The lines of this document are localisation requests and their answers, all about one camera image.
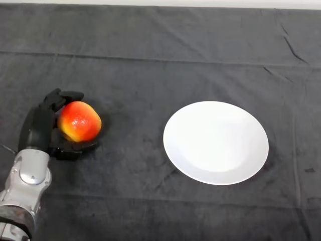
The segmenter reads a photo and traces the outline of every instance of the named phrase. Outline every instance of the white wall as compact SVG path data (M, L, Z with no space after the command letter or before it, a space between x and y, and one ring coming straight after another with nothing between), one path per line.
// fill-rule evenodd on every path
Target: white wall
M318 9L321 0L0 0L0 3Z

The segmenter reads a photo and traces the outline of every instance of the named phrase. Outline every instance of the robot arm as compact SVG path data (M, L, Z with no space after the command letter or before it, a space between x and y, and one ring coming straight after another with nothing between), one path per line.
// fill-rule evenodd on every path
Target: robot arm
M96 147L95 142L52 142L52 131L57 127L55 112L70 102L81 100L83 96L80 92L55 89L29 111L20 133L18 154L5 190L0 192L0 240L32 239L41 196L51 184L50 157L75 160L84 151Z

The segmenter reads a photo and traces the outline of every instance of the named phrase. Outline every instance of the white plate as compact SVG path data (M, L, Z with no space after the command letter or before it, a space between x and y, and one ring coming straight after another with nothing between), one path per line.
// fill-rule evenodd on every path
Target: white plate
M256 174L269 151L267 135L251 114L231 104L204 101L178 110L167 122L169 159L200 182L229 185Z

